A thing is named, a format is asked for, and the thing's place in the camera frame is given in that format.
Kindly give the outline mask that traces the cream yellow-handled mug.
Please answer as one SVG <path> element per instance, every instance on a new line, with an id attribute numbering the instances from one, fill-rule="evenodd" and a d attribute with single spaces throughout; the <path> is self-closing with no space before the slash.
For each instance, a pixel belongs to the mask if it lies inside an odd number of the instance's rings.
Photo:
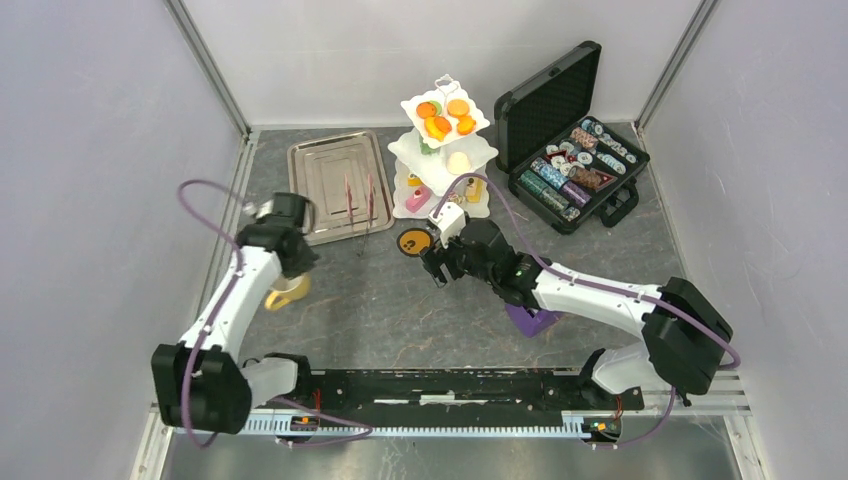
<path id="1" fill-rule="evenodd" d="M 311 276 L 304 273 L 293 278 L 278 277 L 269 289 L 264 308 L 274 312 L 304 299 L 311 290 Z"/>

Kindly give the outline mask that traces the yellow rectangular cake slice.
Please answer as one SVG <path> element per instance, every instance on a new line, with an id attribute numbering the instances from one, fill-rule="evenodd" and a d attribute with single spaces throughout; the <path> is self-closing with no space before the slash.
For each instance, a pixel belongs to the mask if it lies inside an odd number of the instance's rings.
<path id="1" fill-rule="evenodd" d="M 485 191 L 486 183 L 476 177 L 470 177 L 466 180 L 464 197 L 468 203 L 476 204 L 481 201 L 483 192 Z"/>

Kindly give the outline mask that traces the yellow smiley coaster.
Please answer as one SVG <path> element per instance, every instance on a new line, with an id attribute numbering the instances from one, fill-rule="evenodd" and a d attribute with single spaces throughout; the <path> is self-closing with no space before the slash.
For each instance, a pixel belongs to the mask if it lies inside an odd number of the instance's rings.
<path id="1" fill-rule="evenodd" d="M 434 244 L 433 236 L 425 228 L 413 227 L 402 231 L 397 239 L 398 250 L 407 257 L 417 257 Z"/>

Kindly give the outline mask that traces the pink layered cake slice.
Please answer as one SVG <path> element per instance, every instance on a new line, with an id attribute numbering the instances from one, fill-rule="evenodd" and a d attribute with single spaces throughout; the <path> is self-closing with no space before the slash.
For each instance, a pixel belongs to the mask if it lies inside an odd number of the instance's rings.
<path id="1" fill-rule="evenodd" d="M 405 208 L 411 213 L 417 213 L 430 200 L 431 190 L 426 186 L 416 187 L 405 200 Z"/>

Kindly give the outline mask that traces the cream round cake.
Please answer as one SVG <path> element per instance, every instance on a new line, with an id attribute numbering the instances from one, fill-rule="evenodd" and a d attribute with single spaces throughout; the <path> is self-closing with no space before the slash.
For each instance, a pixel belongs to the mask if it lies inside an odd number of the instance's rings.
<path id="1" fill-rule="evenodd" d="M 451 153 L 446 160 L 446 169 L 451 175 L 462 175 L 471 170 L 471 161 L 464 152 Z"/>

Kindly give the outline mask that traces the yellow triangular cake slice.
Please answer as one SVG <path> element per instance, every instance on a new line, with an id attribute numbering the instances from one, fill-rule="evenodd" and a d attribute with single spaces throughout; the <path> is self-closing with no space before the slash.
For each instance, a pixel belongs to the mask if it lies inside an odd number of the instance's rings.
<path id="1" fill-rule="evenodd" d="M 409 187 L 420 187 L 423 185 L 422 180 L 413 173 L 407 175 L 406 182 Z"/>

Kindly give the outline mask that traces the white three-tier cake stand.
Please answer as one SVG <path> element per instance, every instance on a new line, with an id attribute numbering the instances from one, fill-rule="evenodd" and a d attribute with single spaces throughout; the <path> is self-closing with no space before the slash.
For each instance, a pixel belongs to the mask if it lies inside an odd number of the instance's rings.
<path id="1" fill-rule="evenodd" d="M 446 111 L 446 103 L 452 99 L 463 99 L 468 102 L 471 108 L 469 115 L 477 122 L 473 133 L 464 136 L 457 133 L 458 120 Z M 419 118 L 415 112 L 419 103 L 431 100 L 442 105 L 440 116 L 446 118 L 452 125 L 452 131 L 443 141 L 437 141 L 427 135 L 425 120 Z M 467 179 L 458 181 L 457 178 L 460 175 L 451 175 L 446 169 L 446 160 L 451 153 L 466 153 L 471 161 L 471 170 L 467 173 L 485 176 L 486 166 L 497 157 L 498 150 L 480 135 L 481 130 L 491 125 L 490 120 L 485 117 L 483 110 L 477 106 L 461 83 L 448 74 L 435 80 L 433 88 L 402 101 L 401 108 L 412 121 L 413 127 L 388 145 L 390 153 L 396 157 L 393 216 L 397 219 L 425 219 L 443 196 L 448 197 L 451 192 L 456 192 L 464 197 Z M 423 139 L 430 147 L 438 148 L 438 152 L 433 155 L 422 155 L 419 150 L 420 139 Z M 423 182 L 422 186 L 428 187 L 432 192 L 430 200 L 417 213 L 411 213 L 405 208 L 405 200 L 416 188 L 407 185 L 406 177 L 409 173 L 417 175 Z M 471 204 L 465 200 L 459 206 L 473 218 L 485 218 L 490 215 L 488 202 L 489 193 L 486 183 L 479 203 Z"/>

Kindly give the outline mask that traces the green swirl roll cake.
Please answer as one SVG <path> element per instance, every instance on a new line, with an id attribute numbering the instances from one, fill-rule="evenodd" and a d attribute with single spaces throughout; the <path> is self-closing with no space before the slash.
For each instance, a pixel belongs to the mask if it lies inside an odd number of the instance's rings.
<path id="1" fill-rule="evenodd" d="M 422 155 L 433 155 L 438 152 L 438 148 L 430 147 L 423 139 L 419 140 L 419 150 Z"/>

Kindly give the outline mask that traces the orange fish cookie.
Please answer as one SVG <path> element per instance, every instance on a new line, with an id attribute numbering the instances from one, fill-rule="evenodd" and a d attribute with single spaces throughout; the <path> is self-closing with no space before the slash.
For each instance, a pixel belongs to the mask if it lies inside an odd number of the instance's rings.
<path id="1" fill-rule="evenodd" d="M 433 138 L 433 139 L 435 139 L 435 140 L 437 140 L 437 141 L 443 141 L 443 140 L 445 139 L 445 137 L 446 137 L 446 135 L 447 135 L 448 133 L 447 133 L 447 134 L 443 134 L 442 132 L 440 132 L 440 131 L 439 131 L 439 130 L 435 127 L 435 124 L 434 124 L 434 120 L 433 120 L 433 118 L 434 118 L 434 117 L 431 117 L 431 118 L 427 118 L 427 119 L 425 120 L 425 130 L 426 130 L 426 132 L 427 132 L 427 135 L 428 135 L 430 138 Z"/>
<path id="2" fill-rule="evenodd" d="M 476 120 L 470 115 L 464 115 L 457 118 L 458 123 L 456 131 L 459 135 L 468 135 L 474 132 L 476 128 Z"/>

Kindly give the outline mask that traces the orange macaron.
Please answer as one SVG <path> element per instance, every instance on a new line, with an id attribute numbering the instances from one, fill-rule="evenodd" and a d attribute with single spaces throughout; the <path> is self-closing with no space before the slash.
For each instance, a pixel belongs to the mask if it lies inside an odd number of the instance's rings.
<path id="1" fill-rule="evenodd" d="M 416 115 L 426 120 L 427 118 L 435 117 L 433 106 L 430 104 L 430 101 L 424 101 L 419 103 L 415 108 Z"/>
<path id="2" fill-rule="evenodd" d="M 435 116 L 433 120 L 435 127 L 443 134 L 447 134 L 452 131 L 452 125 L 446 118 L 442 116 Z"/>
<path id="3" fill-rule="evenodd" d="M 452 99 L 446 103 L 447 113 L 455 118 L 461 118 L 470 114 L 470 106 L 463 99 Z"/>

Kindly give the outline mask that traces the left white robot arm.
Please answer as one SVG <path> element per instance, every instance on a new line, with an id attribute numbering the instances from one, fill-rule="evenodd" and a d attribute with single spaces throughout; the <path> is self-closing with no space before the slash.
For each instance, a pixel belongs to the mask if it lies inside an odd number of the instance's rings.
<path id="1" fill-rule="evenodd" d="M 256 312 L 277 311 L 305 297 L 318 256 L 304 228 L 314 207 L 306 197 L 277 193 L 254 221 L 231 238 L 233 257 L 198 319 L 174 344 L 160 344 L 151 358 L 163 423 L 186 432 L 236 434 L 251 410 L 279 397 L 290 407 L 314 394 L 308 361 L 268 354 L 239 364 L 240 349 Z"/>

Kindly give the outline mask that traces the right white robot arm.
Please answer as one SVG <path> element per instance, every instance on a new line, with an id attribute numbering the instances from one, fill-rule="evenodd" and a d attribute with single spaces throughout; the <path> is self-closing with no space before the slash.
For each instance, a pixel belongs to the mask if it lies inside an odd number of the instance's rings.
<path id="1" fill-rule="evenodd" d="M 580 400 L 602 408 L 630 388 L 665 383 L 677 393 L 704 395 L 727 369 L 732 327 L 690 281 L 630 284 L 585 275 L 515 250 L 496 223 L 460 215 L 431 218 L 432 246 L 420 253 L 439 283 L 473 277 L 486 283 L 528 337 L 573 314 L 624 331 L 636 343 L 600 349 L 577 382 Z"/>

